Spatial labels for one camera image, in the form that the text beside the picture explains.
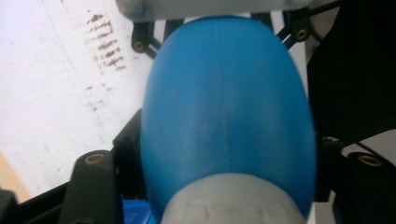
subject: white surface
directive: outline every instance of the white surface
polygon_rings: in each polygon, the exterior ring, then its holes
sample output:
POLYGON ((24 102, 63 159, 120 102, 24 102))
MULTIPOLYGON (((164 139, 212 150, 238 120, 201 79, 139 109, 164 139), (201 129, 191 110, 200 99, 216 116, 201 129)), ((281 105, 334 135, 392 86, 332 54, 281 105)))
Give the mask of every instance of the white surface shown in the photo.
POLYGON ((292 198, 253 175, 222 174, 196 180, 175 194, 162 224, 302 224, 292 198))
MULTIPOLYGON (((115 0, 2 0, 0 29, 0 150, 36 196, 82 154, 112 148, 151 60, 131 50, 115 0)), ((291 51, 305 74, 304 47, 291 51)))

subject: white plastic cap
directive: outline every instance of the white plastic cap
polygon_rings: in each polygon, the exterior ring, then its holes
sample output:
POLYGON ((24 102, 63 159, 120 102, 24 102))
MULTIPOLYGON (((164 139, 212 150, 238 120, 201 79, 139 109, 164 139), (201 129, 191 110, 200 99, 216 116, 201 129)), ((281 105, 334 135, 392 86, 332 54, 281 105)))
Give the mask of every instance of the white plastic cap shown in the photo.
POLYGON ((291 197, 253 175, 222 174, 181 189, 166 206, 162 224, 302 224, 291 197))

